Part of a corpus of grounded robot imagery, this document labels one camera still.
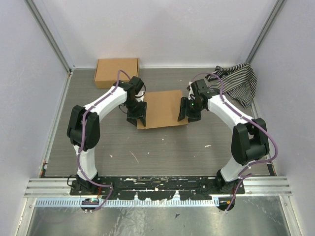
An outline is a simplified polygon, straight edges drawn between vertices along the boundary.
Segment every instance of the black and white striped fabric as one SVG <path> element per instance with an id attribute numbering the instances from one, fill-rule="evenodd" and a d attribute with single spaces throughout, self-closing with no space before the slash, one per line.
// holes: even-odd
<path id="1" fill-rule="evenodd" d="M 250 64 L 241 63 L 226 69 L 216 66 L 214 74 L 217 74 L 224 82 L 223 93 L 227 93 L 232 99 L 238 100 L 245 108 L 252 104 L 257 78 Z M 206 79 L 208 81 L 216 80 L 212 75 L 207 75 Z M 218 81 L 209 88 L 220 89 L 221 83 Z"/>

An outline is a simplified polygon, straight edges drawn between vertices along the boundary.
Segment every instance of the white wall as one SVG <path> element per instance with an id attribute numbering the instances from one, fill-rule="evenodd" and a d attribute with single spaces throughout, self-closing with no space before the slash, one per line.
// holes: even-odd
<path id="1" fill-rule="evenodd" d="M 315 232 L 315 1 L 287 1 L 252 65 L 259 114 L 279 145 L 306 236 Z"/>
<path id="2" fill-rule="evenodd" d="M 10 236 L 39 172 L 66 71 L 24 1 L 0 1 L 0 32 L 0 234 Z"/>
<path id="3" fill-rule="evenodd" d="M 276 0 L 34 2 L 82 68 L 119 57 L 139 57 L 146 67 L 243 62 Z"/>

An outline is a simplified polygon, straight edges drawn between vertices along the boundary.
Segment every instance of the robotic arm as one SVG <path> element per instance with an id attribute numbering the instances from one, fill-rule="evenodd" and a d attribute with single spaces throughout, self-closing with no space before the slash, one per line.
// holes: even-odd
<path id="1" fill-rule="evenodd" d="M 143 93 L 140 92 L 141 88 L 144 86 L 142 80 L 134 76 L 128 83 L 119 81 L 115 92 L 112 93 L 111 91 L 113 91 L 115 85 L 116 83 L 107 93 L 96 101 L 87 104 L 84 107 L 76 105 L 72 109 L 67 129 L 67 136 L 70 138 L 76 154 L 78 155 L 82 139 L 83 114 L 88 108 L 93 107 L 86 117 L 85 143 L 83 151 L 80 154 L 80 165 L 87 177 L 94 182 L 97 182 L 98 178 L 95 167 L 95 146 L 100 138 L 99 123 L 103 118 L 115 107 L 120 104 L 125 104 L 128 109 L 127 121 L 137 126 L 137 120 L 139 119 L 144 126 L 146 125 L 147 103 L 143 102 L 143 97 L 139 96 Z M 80 170 L 78 170 L 76 178 L 80 187 L 90 190 L 91 192 L 94 192 L 96 189 L 96 186 L 89 183 Z"/>
<path id="2" fill-rule="evenodd" d="M 226 98 L 228 103 L 237 110 L 242 117 L 246 117 L 266 130 L 263 119 L 253 119 L 239 111 Z M 201 111 L 206 109 L 216 114 L 233 131 L 229 162 L 217 172 L 216 185 L 219 190 L 230 188 L 239 177 L 240 172 L 251 162 L 255 162 L 269 153 L 267 136 L 259 129 L 236 115 L 221 100 L 217 91 L 207 87 L 204 80 L 197 80 L 190 84 L 189 97 L 182 97 L 178 121 L 188 117 L 189 122 L 201 119 Z"/>

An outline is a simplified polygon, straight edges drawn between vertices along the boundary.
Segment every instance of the folded cardboard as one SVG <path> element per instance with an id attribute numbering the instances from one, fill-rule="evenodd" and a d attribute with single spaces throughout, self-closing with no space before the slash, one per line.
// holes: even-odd
<path id="1" fill-rule="evenodd" d="M 138 76 L 139 59 L 99 59 L 94 76 L 94 82 L 98 89 L 108 89 L 113 86 L 117 80 L 119 70 L 126 72 L 130 78 Z M 128 82 L 129 79 L 124 73 L 120 73 L 120 80 Z"/>
<path id="2" fill-rule="evenodd" d="M 138 121 L 138 129 L 152 129 L 167 126 L 188 124 L 187 118 L 177 121 L 181 106 L 182 91 L 147 92 L 144 101 L 147 102 L 146 127 Z"/>

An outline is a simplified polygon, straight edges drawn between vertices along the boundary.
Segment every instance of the floor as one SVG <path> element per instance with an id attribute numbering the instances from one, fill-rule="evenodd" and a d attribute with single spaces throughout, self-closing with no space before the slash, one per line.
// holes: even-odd
<path id="1" fill-rule="evenodd" d="M 35 207 L 28 236 L 289 236 L 279 197 L 239 197 L 213 207 Z"/>
<path id="2" fill-rule="evenodd" d="M 200 72 L 214 69 L 140 69 L 139 77 L 147 92 L 181 89 L 187 96 L 189 80 Z M 93 82 L 94 70 L 75 70 L 49 157 L 46 176 L 68 176 L 77 172 L 75 151 L 66 136 L 72 108 L 103 95 Z M 247 115 L 237 101 L 232 101 Z M 118 108 L 100 125 L 101 138 L 95 148 L 95 165 L 100 176 L 213 176 L 231 158 L 232 132 L 216 115 L 203 111 L 201 121 L 188 125 L 137 130 Z M 255 175 L 268 175 L 266 165 L 251 169 Z"/>

